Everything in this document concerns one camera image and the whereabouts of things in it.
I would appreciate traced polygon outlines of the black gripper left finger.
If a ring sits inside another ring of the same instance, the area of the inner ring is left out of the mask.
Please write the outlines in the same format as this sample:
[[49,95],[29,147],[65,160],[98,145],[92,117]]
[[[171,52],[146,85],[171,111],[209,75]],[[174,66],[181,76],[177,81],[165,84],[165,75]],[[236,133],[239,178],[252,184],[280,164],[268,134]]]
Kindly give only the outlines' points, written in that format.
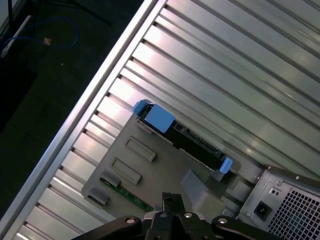
[[170,240],[175,216],[175,197],[162,193],[162,210],[150,212],[151,218],[141,220],[125,215],[82,235],[76,240]]

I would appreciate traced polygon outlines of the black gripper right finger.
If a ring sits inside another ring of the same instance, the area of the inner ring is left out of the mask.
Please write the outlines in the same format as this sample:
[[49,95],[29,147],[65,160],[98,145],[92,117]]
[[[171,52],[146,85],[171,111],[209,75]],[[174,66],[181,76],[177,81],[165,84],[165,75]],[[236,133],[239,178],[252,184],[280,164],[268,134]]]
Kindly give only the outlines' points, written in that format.
[[279,237],[235,218],[219,215],[207,222],[187,211],[182,196],[173,194],[173,212],[188,240],[278,240]]

